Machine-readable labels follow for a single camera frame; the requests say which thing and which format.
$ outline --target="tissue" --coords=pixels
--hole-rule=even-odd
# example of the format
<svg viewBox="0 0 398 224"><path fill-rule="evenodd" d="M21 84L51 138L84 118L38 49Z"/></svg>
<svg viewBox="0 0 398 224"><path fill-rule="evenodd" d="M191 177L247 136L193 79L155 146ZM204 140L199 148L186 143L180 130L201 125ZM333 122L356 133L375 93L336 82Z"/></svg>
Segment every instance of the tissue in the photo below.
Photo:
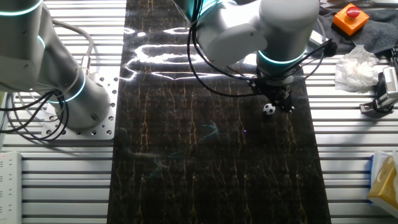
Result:
<svg viewBox="0 0 398 224"><path fill-rule="evenodd" d="M356 46L336 64L336 89L357 92L376 85L378 72L373 67L379 62L363 45Z"/></svg>

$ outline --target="power strip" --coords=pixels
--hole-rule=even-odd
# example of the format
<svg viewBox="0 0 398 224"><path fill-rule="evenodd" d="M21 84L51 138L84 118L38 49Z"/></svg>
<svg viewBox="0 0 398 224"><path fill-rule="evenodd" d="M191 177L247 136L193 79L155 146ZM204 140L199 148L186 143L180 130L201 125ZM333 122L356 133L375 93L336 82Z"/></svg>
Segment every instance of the power strip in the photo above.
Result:
<svg viewBox="0 0 398 224"><path fill-rule="evenodd" d="M0 224L22 223L22 156L0 154Z"/></svg>

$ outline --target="small soccer ball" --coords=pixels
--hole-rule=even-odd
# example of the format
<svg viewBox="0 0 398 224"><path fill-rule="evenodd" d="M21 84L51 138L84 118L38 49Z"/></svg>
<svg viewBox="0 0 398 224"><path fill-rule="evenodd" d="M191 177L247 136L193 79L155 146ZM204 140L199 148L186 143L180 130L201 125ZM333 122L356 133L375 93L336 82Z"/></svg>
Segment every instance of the small soccer ball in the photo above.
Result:
<svg viewBox="0 0 398 224"><path fill-rule="evenodd" d="M275 113L276 107L272 103L268 103L264 106L264 113L266 115L273 115Z"/></svg>

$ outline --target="cable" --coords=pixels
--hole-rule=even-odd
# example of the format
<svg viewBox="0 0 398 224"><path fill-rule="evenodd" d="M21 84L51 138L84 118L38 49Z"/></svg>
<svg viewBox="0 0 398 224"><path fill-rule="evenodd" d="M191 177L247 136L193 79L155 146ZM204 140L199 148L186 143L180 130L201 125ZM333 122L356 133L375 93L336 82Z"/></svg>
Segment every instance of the cable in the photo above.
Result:
<svg viewBox="0 0 398 224"><path fill-rule="evenodd" d="M75 31L76 33L81 34L84 37L86 37L86 39L88 40L88 49L87 49L87 52L86 52L85 56L90 56L91 55L91 51L93 51L93 47L94 47L94 40L91 37L91 35L89 35L89 33L87 33L86 31L82 30L79 27L76 27L76 26L73 26L73 25L70 25L70 24L55 20L55 19L52 19L52 23L54 25L62 26L63 28Z"/></svg>
<svg viewBox="0 0 398 224"><path fill-rule="evenodd" d="M39 103L39 102L42 101L44 98L46 98L46 99L48 98L48 99L49 99L52 95L54 95L54 93L55 93L54 91L50 91L50 92L44 94L43 96L41 96L38 100L34 101L33 103L29 103L28 105L21 106L21 107L18 107L18 108L0 108L0 111L24 110L24 109L26 109L26 108L29 108L29 107L31 107L31 106L33 106L33 105Z"/></svg>
<svg viewBox="0 0 398 224"><path fill-rule="evenodd" d="M22 97L21 97L21 93L17 92L17 95L18 95L19 101L22 103L22 105L25 106L25 102L24 102L24 100L23 100ZM30 94L30 96L33 98L33 100L36 100L35 97L34 97L32 94ZM63 107L63 108L61 109L61 111L60 111L59 113L57 113L57 114L49 113L49 112L47 112L45 109L42 108L42 111L43 111L44 113L47 113L47 114L50 115L50 116L56 116L57 118L55 118L55 119L53 119L53 120L50 120L50 121L46 121L45 119L41 119L41 118L35 118L35 119L36 119L37 121L46 122L46 123L52 123L52 122L58 121L58 119L59 119L58 116L60 116L60 114L62 113L62 111L64 110L64 108L65 108L65 107ZM31 116L33 116L33 113L30 111L30 109L26 108L25 110L26 110Z"/></svg>
<svg viewBox="0 0 398 224"><path fill-rule="evenodd" d="M323 27L323 25L322 25L322 23L321 23L321 20L319 20L319 18L317 18L317 23L318 23L318 26L319 26L320 29L321 29L321 33L322 33L322 36L323 36L323 41L326 42L326 32L325 32L325 28Z"/></svg>
<svg viewBox="0 0 398 224"><path fill-rule="evenodd" d="M231 71L234 72L234 73L237 73L238 75L241 75L241 76L243 76L243 77L246 77L246 76L244 76L242 73L240 73L240 72L238 72L238 71L232 69L232 68L229 67L229 66L227 66L226 68L228 68L229 70L231 70Z"/></svg>
<svg viewBox="0 0 398 224"><path fill-rule="evenodd" d="M70 90L75 86L77 80L79 80L79 75L80 75L80 72L78 71L77 74L76 74L76 77L75 77L74 81L72 82L72 84L69 85L69 87L68 87L65 91L61 91L60 89L58 89L58 88L56 88L56 87L54 87L54 86L46 85L46 84L43 84L43 83L39 83L39 82L38 82L37 84L42 85L42 86L47 86L47 87L50 87L50 88L53 88L53 89L55 89L55 90L58 90L58 91L62 92L62 94L59 95L58 97L60 97L60 96L65 96L65 94L66 94L68 91L70 91Z"/></svg>
<svg viewBox="0 0 398 224"><path fill-rule="evenodd" d="M36 109L35 113L33 114L34 116L30 117L30 119L28 121L26 121L26 123L24 123L23 125L19 126L18 128L14 128L14 129L10 129L10 130L0 130L0 133L13 133L13 132L19 131L19 130L23 129L24 127L28 126L33 121L33 119L35 118L37 113L40 111L40 109L44 106L44 104L46 104L47 100L49 100L53 94L54 94L54 92L52 92L51 94L49 94L46 97L45 101L43 101L40 104L40 106Z"/></svg>
<svg viewBox="0 0 398 224"><path fill-rule="evenodd" d="M200 12L199 9L201 9L202 4L203 4L203 1L202 1L202 0L195 0L195 1L194 1L194 6L196 6L196 7L194 7L194 9L193 9L192 21L195 21L195 20L197 19L198 13ZM190 66L190 68L191 68L191 71L192 71L193 75L195 76L195 78L198 80L198 82L199 82L204 88L206 88L208 91L210 91L210 92L212 92L212 93L214 93L214 94L220 95L220 96L227 96L227 97L233 97L233 98L237 98L237 97L248 97L248 96L257 96L257 95L258 95L257 93L251 93L251 94L246 94L246 95L230 95L230 94L226 94L226 93L220 93L220 92L218 92L218 91L216 91L216 90L213 90L213 89L210 88L209 86L207 86L207 85L199 78L199 76L197 75L197 73L196 73L196 71L195 71L195 67L194 67L193 64L192 64L191 53L190 53L191 36L192 36L192 32L196 29L196 23L192 23L192 24L193 24L193 25L191 26L191 28L189 29L189 32L188 32L187 56L188 56L188 62L189 62L189 66ZM194 46L195 46L195 49L198 51L198 48L197 48L197 46L196 46L196 43L194 42L194 38L192 38L192 42L193 42L193 44L194 44Z"/></svg>
<svg viewBox="0 0 398 224"><path fill-rule="evenodd" d="M193 67L192 64L192 60L191 60L191 55L190 55L190 41L191 41L191 34L192 34L192 28L190 28L189 33L188 33L188 42L187 42L187 55L188 55L188 62L189 62L189 66L191 68L191 71L193 73L193 75L195 76L195 78L198 80L198 82L205 87L208 91L215 93L217 95L220 96L227 96L227 97L233 97L233 98L237 98L237 97L248 97L248 96L257 96L257 93L251 93L251 94L246 94L246 95L230 95L230 94L226 94L226 93L220 93L216 90L213 90L212 88L208 87L197 75L195 68Z"/></svg>
<svg viewBox="0 0 398 224"><path fill-rule="evenodd" d="M194 46L195 50L197 51L198 55L203 59L203 61L205 61L205 63L206 63L208 66L210 66L212 69L214 69L214 70L216 70L217 72L220 72L221 74L226 75L226 76L228 76L228 77L230 77L230 78L235 78L235 79L244 80L244 81L253 81L253 80L254 80L253 78L248 78L248 77L245 77L245 76L243 76L243 77L236 77L236 76L231 75L231 74L228 74L228 73L222 71L221 69L217 68L216 66L214 66L214 65L213 65L212 63L210 63L210 62L206 59L206 57L200 52L200 49L199 49L199 47L197 46L197 40L198 40L198 39L197 39L197 35L196 35L196 24L194 24L194 25L193 25L193 30L192 30L192 43L193 43L193 46Z"/></svg>
<svg viewBox="0 0 398 224"><path fill-rule="evenodd" d="M321 33L322 33L322 36L323 36L323 41L326 42L326 32L325 32L325 29L324 29L324 27L323 27L321 21L319 20L319 18L317 19L317 23L318 23L318 25L319 25L319 27L320 27L320 29L321 29ZM322 64L322 61L323 61L324 58L325 58L325 53L322 52L321 57L320 57L320 60L319 60L319 63L318 63L318 65L312 70L312 72L310 72L308 75L306 75L306 76L304 77L304 79L302 79L302 80L297 80L297 81L295 81L295 82L290 83L289 85L294 85L294 84L299 83L299 82L301 82L301 81L305 81L305 80L308 79L310 76L312 76L312 75L318 70L318 68L319 68L319 66Z"/></svg>
<svg viewBox="0 0 398 224"><path fill-rule="evenodd" d="M58 99L58 102L60 103L60 105L62 105L63 101L65 100L62 96L59 97L59 95L57 95L57 99ZM64 112L62 112L61 118L60 118L60 122L59 122L58 126L55 128L55 130L52 131L49 135L47 135L47 136L45 136L45 137L39 138L39 137L35 136L34 134L32 134L27 128L24 128L25 131L26 131L26 133L28 133L28 134L29 134L30 136L32 136L32 137L27 137L27 136L25 136L24 134L22 134L22 133L20 133L20 132L18 132L18 131L16 131L16 132L17 132L19 135L21 135L23 138L27 139L27 140L53 141L53 140L59 138L59 137L61 136L61 134L64 132L64 130L66 129L66 127L67 127L68 120L69 120L69 107L68 107L68 104L67 104L66 102L63 104L62 111L63 111L64 108L66 108L66 111L67 111L67 118L66 118L65 124L63 125L62 130L61 130L61 131L59 132L59 134L58 134L57 136L55 136L54 138L48 139L49 137L53 136L53 135L60 129L61 124L62 124L62 121L63 121ZM15 114L15 117L16 117L18 123L22 125L22 122L21 122L21 120L19 119L19 116L18 116L18 114L17 114L16 111L14 111L14 114ZM12 128L16 129L16 127L13 125L13 123L12 123L11 120L10 120L9 113L7 113L7 117L9 118L10 125L12 126Z"/></svg>

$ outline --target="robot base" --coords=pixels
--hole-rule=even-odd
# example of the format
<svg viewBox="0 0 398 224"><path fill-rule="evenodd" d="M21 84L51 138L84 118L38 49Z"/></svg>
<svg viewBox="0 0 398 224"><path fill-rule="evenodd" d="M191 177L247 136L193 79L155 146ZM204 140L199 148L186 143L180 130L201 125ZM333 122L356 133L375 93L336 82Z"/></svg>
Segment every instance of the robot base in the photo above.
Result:
<svg viewBox="0 0 398 224"><path fill-rule="evenodd" d="M85 130L72 130L66 128L65 134L61 135L59 140L109 140L114 137L114 129L115 129L115 119L116 119L116 106L118 103L118 89L119 89L119 73L112 75L109 74L104 77L103 74L90 74L90 78L100 83L104 86L105 90L108 92L109 97L111 98L111 107L108 111L108 114L105 116L102 122L98 123L96 126L92 128L88 128ZM55 114L55 109L53 106L48 104L47 112ZM47 113L44 116L44 119L50 120L51 115ZM55 128L55 125L58 125L58 122L52 123L44 123L42 129L42 135L46 136L51 133Z"/></svg>

